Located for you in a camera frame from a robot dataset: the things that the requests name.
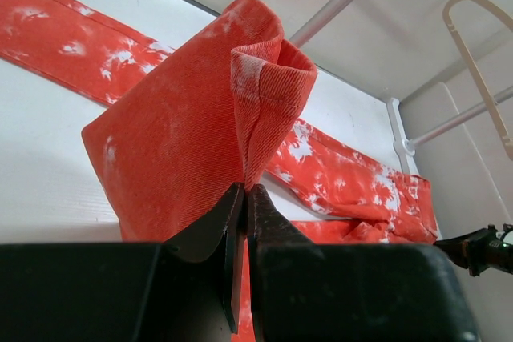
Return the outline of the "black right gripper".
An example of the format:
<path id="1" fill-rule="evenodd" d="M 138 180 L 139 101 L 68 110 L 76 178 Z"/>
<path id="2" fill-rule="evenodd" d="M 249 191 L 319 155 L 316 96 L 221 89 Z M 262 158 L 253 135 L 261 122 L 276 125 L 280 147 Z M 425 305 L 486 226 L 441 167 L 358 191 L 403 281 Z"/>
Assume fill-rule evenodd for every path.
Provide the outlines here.
<path id="1" fill-rule="evenodd" d="M 471 276 L 479 276 L 488 268 L 512 268 L 512 225 L 504 224 L 498 237 L 497 232 L 495 226 L 488 226 L 452 239 L 437 240 L 434 245 L 455 265 L 468 270 Z M 489 243 L 493 241 L 497 241 L 495 261 L 488 255 Z"/>

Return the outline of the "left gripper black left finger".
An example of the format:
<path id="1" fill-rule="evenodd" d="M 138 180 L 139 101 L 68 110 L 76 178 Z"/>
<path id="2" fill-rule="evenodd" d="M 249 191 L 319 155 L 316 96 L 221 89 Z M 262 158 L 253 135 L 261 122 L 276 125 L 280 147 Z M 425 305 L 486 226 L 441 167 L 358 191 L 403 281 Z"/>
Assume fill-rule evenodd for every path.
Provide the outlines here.
<path id="1" fill-rule="evenodd" d="M 238 329 L 244 187 L 162 243 L 1 248 L 4 341 L 228 341 Z"/>

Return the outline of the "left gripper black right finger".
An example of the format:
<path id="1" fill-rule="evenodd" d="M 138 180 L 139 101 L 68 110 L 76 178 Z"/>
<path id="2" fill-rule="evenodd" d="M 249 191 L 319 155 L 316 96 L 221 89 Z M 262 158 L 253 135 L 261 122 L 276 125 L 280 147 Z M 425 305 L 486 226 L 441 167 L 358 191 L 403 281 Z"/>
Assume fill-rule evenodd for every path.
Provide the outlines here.
<path id="1" fill-rule="evenodd" d="M 259 341 L 476 341 L 449 260 L 420 243 L 317 244 L 248 193 L 251 309 Z"/>

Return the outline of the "orange white-speckled trousers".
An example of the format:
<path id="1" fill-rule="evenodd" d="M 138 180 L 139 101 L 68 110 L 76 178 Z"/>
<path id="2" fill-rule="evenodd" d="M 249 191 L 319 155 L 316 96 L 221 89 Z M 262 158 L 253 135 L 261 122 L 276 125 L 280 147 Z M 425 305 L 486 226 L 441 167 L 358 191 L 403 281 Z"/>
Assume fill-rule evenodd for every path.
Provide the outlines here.
<path id="1" fill-rule="evenodd" d="M 236 0 L 86 126 L 87 154 L 126 243 L 169 240 L 240 183 L 249 259 L 248 193 L 316 77 L 267 6 Z"/>

